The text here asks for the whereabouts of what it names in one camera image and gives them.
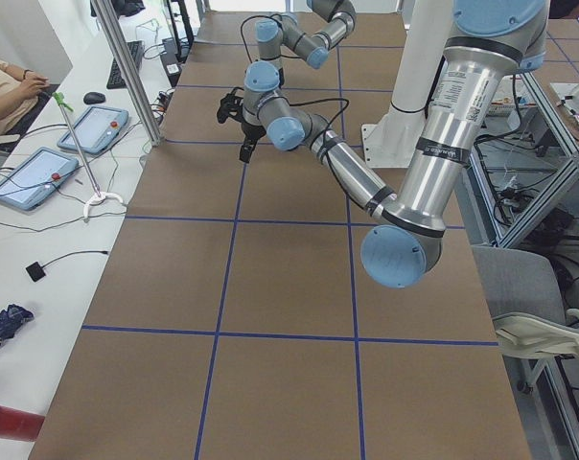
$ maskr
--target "umbrella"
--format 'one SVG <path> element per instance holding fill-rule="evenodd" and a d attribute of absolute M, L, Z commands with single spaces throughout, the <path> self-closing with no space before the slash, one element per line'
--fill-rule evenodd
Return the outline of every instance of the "umbrella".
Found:
<path fill-rule="evenodd" d="M 13 338 L 22 325 L 33 319 L 34 315 L 30 311 L 15 304 L 0 311 L 0 346 L 4 340 Z"/>

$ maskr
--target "tablet screen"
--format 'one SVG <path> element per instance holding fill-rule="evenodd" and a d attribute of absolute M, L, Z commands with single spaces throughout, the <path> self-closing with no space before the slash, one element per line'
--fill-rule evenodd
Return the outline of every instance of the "tablet screen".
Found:
<path fill-rule="evenodd" d="M 96 147 L 100 138 L 108 131 L 110 122 L 117 118 L 117 111 L 107 108 L 92 107 L 87 115 L 79 121 L 75 132 L 79 143 L 84 149 Z M 76 148 L 72 135 L 68 135 L 64 141 L 68 146 Z"/>
<path fill-rule="evenodd" d="M 17 203 L 25 203 L 39 187 L 53 187 L 47 183 L 52 180 L 51 175 L 69 161 L 49 151 L 41 151 L 0 186 L 0 196 L 8 195 Z"/>

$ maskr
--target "green object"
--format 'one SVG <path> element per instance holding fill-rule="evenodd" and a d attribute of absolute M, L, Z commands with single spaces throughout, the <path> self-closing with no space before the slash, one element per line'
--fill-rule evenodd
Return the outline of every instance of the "green object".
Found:
<path fill-rule="evenodd" d="M 72 109 L 72 107 L 70 105 L 68 105 L 64 100 L 63 100 L 63 93 L 53 93 L 52 94 L 53 98 L 56 100 L 56 103 L 58 103 L 58 105 L 60 107 L 66 107 L 68 110 L 70 110 L 71 112 L 74 112 L 74 110 Z"/>

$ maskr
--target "keyboard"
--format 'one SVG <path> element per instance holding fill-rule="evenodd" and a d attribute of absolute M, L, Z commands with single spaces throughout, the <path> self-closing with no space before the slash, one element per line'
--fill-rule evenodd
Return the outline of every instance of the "keyboard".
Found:
<path fill-rule="evenodd" d="M 127 43 L 127 48 L 129 53 L 134 59 L 134 64 L 136 64 L 136 70 L 140 70 L 140 64 L 143 61 L 143 54 L 145 54 L 145 44 L 138 41 L 129 41 Z M 110 74 L 108 75 L 108 81 L 106 82 L 106 89 L 116 89 L 125 88 L 126 81 L 121 77 L 121 70 L 119 70 L 119 65 L 117 60 L 114 58 L 113 63 L 110 66 Z"/>

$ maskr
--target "label sticker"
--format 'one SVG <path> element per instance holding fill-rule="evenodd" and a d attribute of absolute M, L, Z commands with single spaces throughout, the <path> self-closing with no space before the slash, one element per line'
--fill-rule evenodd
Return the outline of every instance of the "label sticker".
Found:
<path fill-rule="evenodd" d="M 454 163 L 466 165 L 469 160 L 470 150 L 460 147 L 447 146 L 438 142 L 431 141 L 425 137 L 420 137 L 417 141 L 416 148 L 421 150 L 426 156 L 436 156 L 444 160 L 450 160 Z"/>
<path fill-rule="evenodd" d="M 495 79 L 475 72 L 448 71 L 434 92 L 431 108 L 453 118 L 481 125 L 496 93 Z"/>
<path fill-rule="evenodd" d="M 167 65 L 166 70 L 168 70 L 169 74 L 178 74 L 178 72 L 179 72 L 178 65 L 176 65 L 176 64 Z"/>

